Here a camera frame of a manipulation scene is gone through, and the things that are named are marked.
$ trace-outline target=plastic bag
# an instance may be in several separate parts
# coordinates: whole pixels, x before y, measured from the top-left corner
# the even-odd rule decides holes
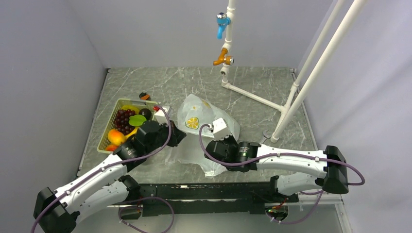
[[[186,97],[177,111],[177,127],[188,133],[178,147],[174,147],[166,162],[180,162],[182,164],[198,164],[206,177],[213,177],[226,171],[226,168],[204,157],[199,145],[199,129],[203,124],[211,124],[219,118],[225,119],[234,138],[237,140],[240,133],[240,125],[225,111],[215,107],[210,102],[193,94]],[[213,134],[209,130],[202,132],[203,144],[206,146],[213,140]]]

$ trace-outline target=blue faucet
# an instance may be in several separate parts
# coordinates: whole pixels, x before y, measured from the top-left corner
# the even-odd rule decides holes
[[[222,34],[224,30],[226,29],[226,26],[230,24],[230,18],[228,18],[225,13],[220,12],[216,16],[216,21],[218,22],[218,25],[219,25],[218,34],[216,37],[220,40],[222,38]]]

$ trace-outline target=gray marble surface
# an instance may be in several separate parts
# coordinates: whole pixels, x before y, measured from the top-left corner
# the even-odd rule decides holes
[[[193,93],[225,110],[240,124],[239,140],[260,141],[262,131],[273,131],[280,112],[246,96],[221,87],[219,67],[140,67],[113,68],[107,75],[92,135],[86,156],[78,175],[82,175],[103,161],[107,154],[97,152],[110,114],[117,99],[139,99],[140,92],[151,95],[152,100],[171,106],[175,111],[185,97]],[[260,97],[284,104],[292,85],[292,76],[287,67],[231,67],[229,82]],[[292,149],[314,150],[308,124],[302,108],[287,126],[276,143],[266,140],[266,145]],[[168,151],[149,158],[129,174],[139,183],[217,183],[269,181],[271,176],[290,174],[283,170],[249,171],[247,173],[226,171],[214,178],[205,177],[202,169],[194,164],[169,164],[165,162]]]

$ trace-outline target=white metal frame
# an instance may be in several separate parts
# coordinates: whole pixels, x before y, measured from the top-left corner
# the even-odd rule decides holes
[[[312,72],[309,74],[308,79],[306,80],[304,86],[302,87],[301,91],[297,95],[295,101],[292,103],[293,97],[296,94],[296,91],[299,87],[300,82],[302,81],[305,73],[307,72],[311,62],[313,61],[317,50],[319,49],[321,43],[324,41],[327,32],[330,30],[333,22],[335,21],[338,13],[340,12],[344,0],[338,0],[336,5],[333,8],[332,13],[330,14],[329,18],[326,21],[325,26],[323,27],[318,39],[316,40],[312,50],[309,53],[307,60],[305,61],[302,70],[299,72],[297,79],[293,82],[291,91],[289,93],[288,99],[285,105],[279,105],[273,103],[269,100],[266,100],[262,97],[259,97],[255,94],[252,94],[248,91],[240,89],[238,87],[233,86],[227,80],[227,74],[229,72],[229,66],[223,64],[221,69],[222,74],[222,86],[224,88],[236,91],[242,95],[245,95],[249,98],[252,98],[258,102],[266,104],[272,108],[275,108],[280,111],[280,119],[277,123],[275,130],[272,134],[271,141],[276,142],[279,140],[280,135],[282,134],[283,130],[285,130],[288,123],[292,120],[293,115],[296,113],[300,105],[302,104],[303,100],[307,96],[310,88],[312,87],[315,80],[318,78],[319,74],[325,67],[327,61],[331,58],[332,54],[338,47],[339,43],[341,42],[343,36],[346,34],[348,29],[350,28],[351,24],[355,21],[356,16],[361,11],[362,7],[366,3],[367,0],[354,0],[352,5],[350,6],[349,10],[347,11],[346,15],[344,16],[342,22],[340,23],[339,27],[337,28],[336,32],[332,36],[330,42],[328,43],[327,47],[325,48],[324,52],[322,53],[321,57],[319,58],[318,62],[316,63],[315,67],[313,68]],[[235,0],[229,0],[229,4],[227,7],[227,16],[230,18],[231,23],[226,28],[226,38],[224,40],[224,44],[222,48],[226,48],[228,53],[232,47],[232,30],[233,30],[233,23],[236,22],[234,19],[235,16]]]

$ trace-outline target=basket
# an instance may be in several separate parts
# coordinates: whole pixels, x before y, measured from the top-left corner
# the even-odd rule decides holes
[[[148,101],[148,100],[131,100],[131,99],[122,99],[122,98],[118,99],[112,111],[112,114],[110,115],[109,122],[107,123],[106,128],[103,132],[103,135],[100,139],[99,145],[97,146],[97,151],[101,153],[107,153],[107,154],[112,153],[112,151],[105,150],[105,148],[110,144],[110,141],[107,139],[107,134],[109,133],[110,130],[116,128],[113,121],[115,119],[116,112],[120,110],[123,105],[134,105],[138,109],[142,109],[142,108],[150,109],[152,112],[152,120],[155,120],[155,111],[153,110],[153,107],[156,104],[157,102]]]

